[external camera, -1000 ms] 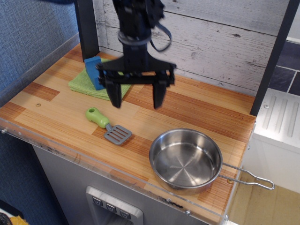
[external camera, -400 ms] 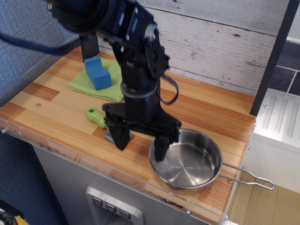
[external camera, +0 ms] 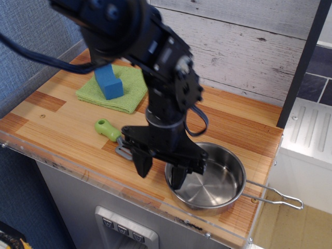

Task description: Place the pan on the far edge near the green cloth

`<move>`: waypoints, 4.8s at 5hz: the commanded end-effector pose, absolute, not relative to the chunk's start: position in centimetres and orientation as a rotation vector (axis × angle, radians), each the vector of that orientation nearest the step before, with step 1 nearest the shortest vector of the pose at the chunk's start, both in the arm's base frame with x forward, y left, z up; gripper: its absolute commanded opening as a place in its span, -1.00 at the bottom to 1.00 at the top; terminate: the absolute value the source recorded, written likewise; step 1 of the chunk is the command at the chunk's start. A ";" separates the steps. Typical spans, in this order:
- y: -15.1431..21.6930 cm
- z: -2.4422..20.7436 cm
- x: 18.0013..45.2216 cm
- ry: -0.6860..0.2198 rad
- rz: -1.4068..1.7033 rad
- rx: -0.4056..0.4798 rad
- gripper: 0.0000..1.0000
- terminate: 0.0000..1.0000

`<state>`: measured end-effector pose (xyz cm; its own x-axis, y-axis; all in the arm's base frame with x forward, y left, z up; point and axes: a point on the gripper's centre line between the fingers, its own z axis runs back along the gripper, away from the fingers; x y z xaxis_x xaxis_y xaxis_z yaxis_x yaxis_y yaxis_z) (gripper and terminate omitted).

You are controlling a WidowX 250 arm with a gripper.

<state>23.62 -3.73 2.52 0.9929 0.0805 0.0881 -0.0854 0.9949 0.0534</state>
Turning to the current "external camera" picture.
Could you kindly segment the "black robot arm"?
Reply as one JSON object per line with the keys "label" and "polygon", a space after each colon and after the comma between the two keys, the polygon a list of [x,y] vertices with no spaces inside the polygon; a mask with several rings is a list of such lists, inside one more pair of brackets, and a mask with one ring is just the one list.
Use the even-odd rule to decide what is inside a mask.
{"label": "black robot arm", "polygon": [[147,126],[122,128],[136,170],[145,177],[153,159],[173,165],[171,186],[180,189],[188,174],[203,174],[207,153],[191,138],[188,110],[197,107],[203,87],[189,46],[162,22],[147,1],[51,1],[51,7],[79,25],[94,61],[125,58],[141,68],[148,89]]}

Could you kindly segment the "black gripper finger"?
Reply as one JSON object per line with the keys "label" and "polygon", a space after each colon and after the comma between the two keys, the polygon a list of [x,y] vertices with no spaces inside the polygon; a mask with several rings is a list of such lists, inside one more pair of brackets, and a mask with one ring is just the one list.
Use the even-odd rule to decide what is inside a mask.
{"label": "black gripper finger", "polygon": [[153,164],[153,157],[144,151],[133,151],[132,158],[138,175],[145,178]]}
{"label": "black gripper finger", "polygon": [[189,167],[181,165],[174,166],[171,171],[171,186],[173,189],[181,189],[186,176],[188,174]]}

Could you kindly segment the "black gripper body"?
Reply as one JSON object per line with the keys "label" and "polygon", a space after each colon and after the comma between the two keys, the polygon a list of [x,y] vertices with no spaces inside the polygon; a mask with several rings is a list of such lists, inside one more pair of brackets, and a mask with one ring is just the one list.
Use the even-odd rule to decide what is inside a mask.
{"label": "black gripper body", "polygon": [[189,167],[188,172],[203,174],[207,152],[194,143],[186,134],[184,127],[163,129],[152,125],[124,126],[124,146],[133,151],[149,153],[153,158]]}

